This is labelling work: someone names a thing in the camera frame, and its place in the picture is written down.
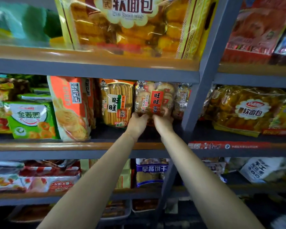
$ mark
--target person's left arm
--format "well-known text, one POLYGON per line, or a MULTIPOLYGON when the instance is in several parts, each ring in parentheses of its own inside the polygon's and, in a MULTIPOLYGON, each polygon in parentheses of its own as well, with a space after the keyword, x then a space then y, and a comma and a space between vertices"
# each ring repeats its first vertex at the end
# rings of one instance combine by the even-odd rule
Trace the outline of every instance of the person's left arm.
POLYGON ((133 113, 126 132, 58 201, 38 229, 96 227, 147 119, 133 113))

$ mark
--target green box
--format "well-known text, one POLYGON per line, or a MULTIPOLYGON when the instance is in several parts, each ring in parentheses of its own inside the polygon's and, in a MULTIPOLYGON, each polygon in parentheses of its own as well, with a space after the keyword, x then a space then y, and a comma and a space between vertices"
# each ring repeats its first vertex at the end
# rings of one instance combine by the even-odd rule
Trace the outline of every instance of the green box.
POLYGON ((51 102, 4 102, 14 138, 60 139, 51 102))

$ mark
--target gray metal upright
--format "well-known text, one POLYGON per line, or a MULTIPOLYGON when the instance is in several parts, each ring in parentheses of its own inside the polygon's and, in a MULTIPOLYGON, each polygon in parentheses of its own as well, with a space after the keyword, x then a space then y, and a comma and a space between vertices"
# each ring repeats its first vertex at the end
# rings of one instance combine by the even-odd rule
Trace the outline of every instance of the gray metal upright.
POLYGON ((206 47, 200 61, 200 83, 193 85, 187 109, 184 112, 182 128, 185 132, 192 132, 196 125, 198 115, 201 113, 203 102, 217 73, 219 62, 229 40, 242 1, 219 0, 206 47))

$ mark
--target hand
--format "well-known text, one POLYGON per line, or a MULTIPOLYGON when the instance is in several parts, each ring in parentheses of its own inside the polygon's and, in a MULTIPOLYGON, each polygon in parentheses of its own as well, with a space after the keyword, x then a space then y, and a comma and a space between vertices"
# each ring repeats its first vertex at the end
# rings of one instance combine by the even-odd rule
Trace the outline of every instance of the hand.
POLYGON ((147 120, 149 116, 144 114, 139 117, 137 112, 134 112, 128 123, 126 133, 129 133, 136 142, 146 128, 147 120))
POLYGON ((168 132, 174 132, 172 125, 174 119, 170 116, 170 111, 168 108, 164 108, 164 110, 165 113, 163 117, 160 117, 156 114, 153 115, 155 127, 161 137, 168 132))

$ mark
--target person's left hand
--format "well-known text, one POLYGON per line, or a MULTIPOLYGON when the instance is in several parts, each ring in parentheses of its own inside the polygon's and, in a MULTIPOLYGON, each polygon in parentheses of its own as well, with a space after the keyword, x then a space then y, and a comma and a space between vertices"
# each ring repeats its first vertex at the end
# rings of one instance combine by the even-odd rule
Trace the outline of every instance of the person's left hand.
POLYGON ((137 112, 134 112, 132 114, 126 129, 126 133, 129 133, 133 137, 135 142, 145 130, 148 118, 149 116, 147 114, 144 114, 141 117, 138 116, 137 112))

